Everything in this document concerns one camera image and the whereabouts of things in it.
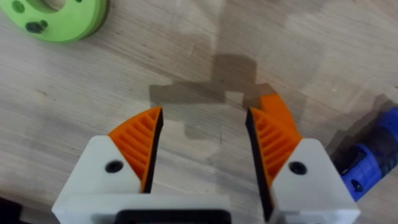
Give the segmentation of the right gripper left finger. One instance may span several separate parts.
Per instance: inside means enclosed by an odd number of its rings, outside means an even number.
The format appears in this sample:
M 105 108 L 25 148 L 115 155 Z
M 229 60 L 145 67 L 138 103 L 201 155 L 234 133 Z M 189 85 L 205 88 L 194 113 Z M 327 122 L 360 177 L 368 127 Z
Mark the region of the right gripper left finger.
M 163 124 L 157 106 L 92 137 L 61 194 L 149 194 Z

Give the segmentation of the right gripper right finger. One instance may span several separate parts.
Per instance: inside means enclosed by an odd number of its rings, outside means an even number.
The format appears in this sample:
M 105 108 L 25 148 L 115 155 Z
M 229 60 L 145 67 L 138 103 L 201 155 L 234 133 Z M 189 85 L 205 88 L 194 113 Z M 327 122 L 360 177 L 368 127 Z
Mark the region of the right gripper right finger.
M 320 141 L 256 108 L 246 115 L 266 223 L 354 223 L 361 211 Z

